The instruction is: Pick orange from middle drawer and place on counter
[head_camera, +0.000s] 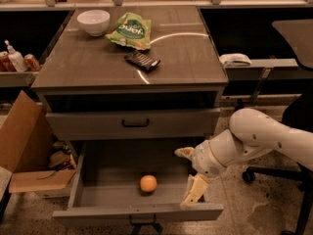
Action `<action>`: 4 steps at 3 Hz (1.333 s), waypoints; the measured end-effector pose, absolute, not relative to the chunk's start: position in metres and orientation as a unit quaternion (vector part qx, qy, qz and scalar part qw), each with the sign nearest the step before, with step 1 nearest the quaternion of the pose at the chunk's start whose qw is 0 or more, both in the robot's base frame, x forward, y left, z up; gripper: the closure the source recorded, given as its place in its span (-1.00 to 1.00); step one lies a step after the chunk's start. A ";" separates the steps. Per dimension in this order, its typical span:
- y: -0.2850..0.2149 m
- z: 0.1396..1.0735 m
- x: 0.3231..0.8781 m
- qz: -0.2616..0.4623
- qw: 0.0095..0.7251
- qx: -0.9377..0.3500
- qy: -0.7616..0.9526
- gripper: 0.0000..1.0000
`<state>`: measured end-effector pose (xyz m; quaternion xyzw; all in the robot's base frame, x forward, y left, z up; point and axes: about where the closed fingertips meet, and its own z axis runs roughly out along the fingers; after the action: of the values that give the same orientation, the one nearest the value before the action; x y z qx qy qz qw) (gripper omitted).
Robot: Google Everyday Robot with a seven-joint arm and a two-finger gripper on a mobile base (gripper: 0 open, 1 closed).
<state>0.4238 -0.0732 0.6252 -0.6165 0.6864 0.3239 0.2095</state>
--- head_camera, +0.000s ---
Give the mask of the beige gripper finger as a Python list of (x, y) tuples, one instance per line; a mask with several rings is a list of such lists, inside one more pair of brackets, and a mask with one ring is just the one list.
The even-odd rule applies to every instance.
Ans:
[(208, 179), (205, 175), (197, 173), (195, 176), (189, 175), (187, 188), (180, 203), (182, 210), (187, 210), (198, 202), (208, 187)]
[(184, 147), (177, 149), (174, 154), (180, 158), (185, 158), (190, 160), (193, 156), (195, 149), (193, 147)]

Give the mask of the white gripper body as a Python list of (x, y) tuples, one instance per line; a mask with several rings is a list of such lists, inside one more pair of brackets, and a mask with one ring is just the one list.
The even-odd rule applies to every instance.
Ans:
[(192, 155), (192, 167), (205, 176), (218, 176), (226, 170), (226, 167), (213, 155), (208, 140), (203, 141), (195, 148)]

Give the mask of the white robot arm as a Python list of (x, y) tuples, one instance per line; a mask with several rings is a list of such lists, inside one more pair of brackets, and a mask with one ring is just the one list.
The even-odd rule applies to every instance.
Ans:
[(306, 168), (313, 169), (313, 133), (284, 125), (255, 109), (234, 112), (229, 128), (196, 147), (184, 147), (175, 155), (186, 158), (197, 172), (188, 177), (180, 204), (183, 210), (195, 205), (208, 188), (211, 178), (229, 165), (278, 151)]

